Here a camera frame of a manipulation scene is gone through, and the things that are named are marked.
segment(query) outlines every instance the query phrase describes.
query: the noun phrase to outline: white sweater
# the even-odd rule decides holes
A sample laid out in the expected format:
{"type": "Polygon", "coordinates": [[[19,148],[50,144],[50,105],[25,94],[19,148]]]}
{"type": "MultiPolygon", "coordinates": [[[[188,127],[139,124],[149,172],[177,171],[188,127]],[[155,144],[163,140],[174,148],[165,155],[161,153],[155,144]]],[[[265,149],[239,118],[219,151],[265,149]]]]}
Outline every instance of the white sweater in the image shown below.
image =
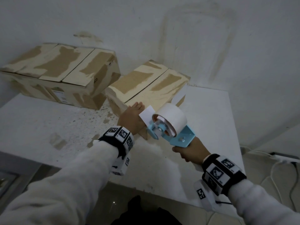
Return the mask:
{"type": "MultiPolygon", "coordinates": [[[[117,156],[117,148],[94,141],[58,173],[30,184],[8,205],[0,224],[84,224],[117,156]]],[[[248,180],[232,186],[228,197],[246,224],[300,224],[300,214],[248,180]]]]}

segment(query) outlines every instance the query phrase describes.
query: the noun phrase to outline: white table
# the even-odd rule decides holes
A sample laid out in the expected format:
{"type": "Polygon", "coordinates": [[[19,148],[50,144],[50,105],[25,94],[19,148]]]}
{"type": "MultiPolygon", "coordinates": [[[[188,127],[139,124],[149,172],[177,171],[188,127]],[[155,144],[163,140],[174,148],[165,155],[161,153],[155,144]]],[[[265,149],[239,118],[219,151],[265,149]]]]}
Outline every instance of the white table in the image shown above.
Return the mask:
{"type": "MultiPolygon", "coordinates": [[[[227,156],[244,170],[227,92],[189,86],[180,109],[211,153],[227,156]]],[[[107,100],[96,111],[19,94],[0,109],[0,150],[64,167],[87,148],[95,135],[116,123],[107,100]]],[[[126,175],[112,174],[110,181],[201,207],[193,183],[202,173],[174,153],[164,139],[135,139],[126,175]]],[[[237,217],[231,205],[222,205],[219,212],[237,217]]]]}

